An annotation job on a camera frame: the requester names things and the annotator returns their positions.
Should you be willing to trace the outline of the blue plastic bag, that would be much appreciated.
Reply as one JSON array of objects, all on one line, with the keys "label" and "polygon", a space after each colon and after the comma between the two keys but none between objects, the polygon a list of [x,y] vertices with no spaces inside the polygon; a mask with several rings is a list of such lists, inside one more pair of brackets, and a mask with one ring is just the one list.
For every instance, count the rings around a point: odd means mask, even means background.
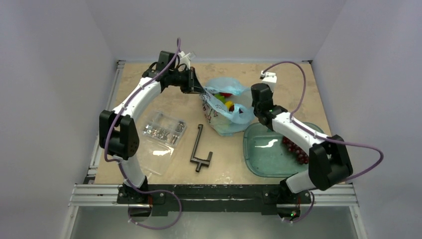
[{"label": "blue plastic bag", "polygon": [[[252,107],[252,96],[249,87],[231,77],[210,79],[204,86],[207,93],[200,95],[202,109],[207,122],[221,136],[232,136],[244,131],[255,119]],[[214,94],[231,93],[226,101],[234,102],[234,110],[214,97]]]}]

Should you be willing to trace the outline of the red fake grapes bunch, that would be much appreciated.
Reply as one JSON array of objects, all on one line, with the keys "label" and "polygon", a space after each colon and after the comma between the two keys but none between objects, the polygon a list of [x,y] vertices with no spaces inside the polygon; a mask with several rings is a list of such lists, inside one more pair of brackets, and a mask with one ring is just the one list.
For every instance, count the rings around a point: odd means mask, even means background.
[{"label": "red fake grapes bunch", "polygon": [[293,155],[293,158],[299,165],[309,164],[309,156],[297,144],[285,136],[282,137],[282,144],[287,148],[287,151]]}]

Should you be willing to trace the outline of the green fake lime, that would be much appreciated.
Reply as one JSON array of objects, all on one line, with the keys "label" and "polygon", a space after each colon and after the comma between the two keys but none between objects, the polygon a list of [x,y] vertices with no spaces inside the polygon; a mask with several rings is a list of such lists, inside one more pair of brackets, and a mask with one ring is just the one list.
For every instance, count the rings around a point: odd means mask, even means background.
[{"label": "green fake lime", "polygon": [[217,98],[219,101],[225,104],[226,100],[225,97],[221,94],[214,94],[214,97]]}]

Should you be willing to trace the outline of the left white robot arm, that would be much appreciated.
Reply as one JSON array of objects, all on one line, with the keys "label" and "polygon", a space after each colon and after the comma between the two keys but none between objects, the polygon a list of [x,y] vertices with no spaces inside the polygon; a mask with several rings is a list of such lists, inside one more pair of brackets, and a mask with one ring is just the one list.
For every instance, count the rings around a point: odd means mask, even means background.
[{"label": "left white robot arm", "polygon": [[134,90],[112,110],[103,110],[99,116],[99,145],[106,162],[116,162],[128,187],[129,197],[141,204],[148,199],[146,176],[142,172],[136,153],[139,135],[136,121],[167,87],[179,87],[184,94],[205,93],[196,70],[191,66],[192,52],[172,53],[161,51],[156,62],[142,74]]}]

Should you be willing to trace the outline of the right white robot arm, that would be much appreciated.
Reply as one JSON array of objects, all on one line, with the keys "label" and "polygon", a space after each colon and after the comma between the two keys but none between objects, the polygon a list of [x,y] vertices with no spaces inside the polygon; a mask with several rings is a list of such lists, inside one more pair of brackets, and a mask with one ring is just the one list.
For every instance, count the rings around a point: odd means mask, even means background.
[{"label": "right white robot arm", "polygon": [[353,167],[340,136],[318,134],[297,121],[292,113],[273,103],[273,93],[267,84],[254,84],[251,95],[254,114],[259,122],[291,140],[309,157],[307,170],[281,181],[279,195],[284,202],[294,201],[302,191],[324,191],[352,175]]}]

